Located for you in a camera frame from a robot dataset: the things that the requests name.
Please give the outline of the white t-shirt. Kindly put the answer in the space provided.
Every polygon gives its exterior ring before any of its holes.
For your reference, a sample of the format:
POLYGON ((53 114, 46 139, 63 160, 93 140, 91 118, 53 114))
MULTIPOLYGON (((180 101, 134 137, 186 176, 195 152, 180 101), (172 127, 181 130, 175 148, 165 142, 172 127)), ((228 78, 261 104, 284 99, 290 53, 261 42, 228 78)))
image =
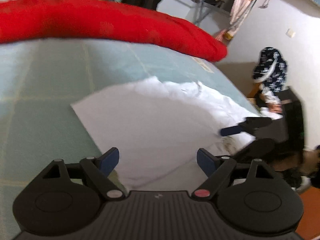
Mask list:
POLYGON ((151 77, 105 88, 72 109, 102 153, 119 150, 116 172, 127 190, 193 191, 206 179, 196 162, 200 148, 233 155, 254 139, 220 135, 253 113, 200 82, 151 77))

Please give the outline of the pile of folded clothes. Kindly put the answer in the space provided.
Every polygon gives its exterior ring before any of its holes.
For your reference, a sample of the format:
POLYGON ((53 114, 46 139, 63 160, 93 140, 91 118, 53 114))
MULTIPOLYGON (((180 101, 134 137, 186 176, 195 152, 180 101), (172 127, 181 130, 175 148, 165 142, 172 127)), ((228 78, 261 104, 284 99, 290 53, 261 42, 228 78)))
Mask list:
POLYGON ((269 89, 264 88, 262 90, 264 97, 264 103, 259 108, 263 117, 269 117, 273 120, 277 120, 283 117, 283 110, 280 99, 269 89))

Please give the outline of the navy star-patterned garment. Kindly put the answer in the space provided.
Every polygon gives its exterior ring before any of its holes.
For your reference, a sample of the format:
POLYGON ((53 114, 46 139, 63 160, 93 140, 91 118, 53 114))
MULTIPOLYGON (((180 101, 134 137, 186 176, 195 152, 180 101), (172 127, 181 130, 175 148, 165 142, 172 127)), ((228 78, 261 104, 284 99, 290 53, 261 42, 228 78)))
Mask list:
POLYGON ((287 62, 278 49, 265 47, 260 51, 259 62, 253 70, 252 79, 254 83, 263 85, 263 89, 279 93, 286 83, 287 68, 287 62))

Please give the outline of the teal plaid bed blanket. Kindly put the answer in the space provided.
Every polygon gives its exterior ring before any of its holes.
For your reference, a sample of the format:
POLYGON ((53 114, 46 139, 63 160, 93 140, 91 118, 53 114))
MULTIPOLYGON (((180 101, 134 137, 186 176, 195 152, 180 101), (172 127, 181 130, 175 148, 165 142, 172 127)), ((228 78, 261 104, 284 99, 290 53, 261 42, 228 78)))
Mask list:
POLYGON ((71 104, 107 86, 152 76, 201 82, 253 111, 213 64, 167 48, 58 39, 1 45, 1 239, 18 233, 12 202, 51 160, 76 163, 100 155, 71 104))

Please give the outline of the pink striped curtain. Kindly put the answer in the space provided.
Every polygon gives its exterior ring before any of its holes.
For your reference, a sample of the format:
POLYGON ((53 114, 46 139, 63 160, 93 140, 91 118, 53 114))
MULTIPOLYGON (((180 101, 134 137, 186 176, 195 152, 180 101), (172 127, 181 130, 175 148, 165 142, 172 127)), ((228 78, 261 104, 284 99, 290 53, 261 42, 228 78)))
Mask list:
POLYGON ((220 31, 216 39, 221 42, 231 41, 248 16, 253 3, 254 0, 234 0, 230 13, 229 27, 220 31))

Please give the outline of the red quilt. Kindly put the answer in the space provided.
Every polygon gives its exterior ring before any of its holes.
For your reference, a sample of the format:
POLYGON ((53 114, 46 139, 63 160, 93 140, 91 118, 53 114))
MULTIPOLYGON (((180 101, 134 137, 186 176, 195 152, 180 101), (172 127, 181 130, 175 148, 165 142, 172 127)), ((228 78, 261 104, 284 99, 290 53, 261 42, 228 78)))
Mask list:
POLYGON ((133 5, 99 0, 1 2, 1 43, 95 38, 147 43, 217 62, 227 47, 192 23, 133 5))

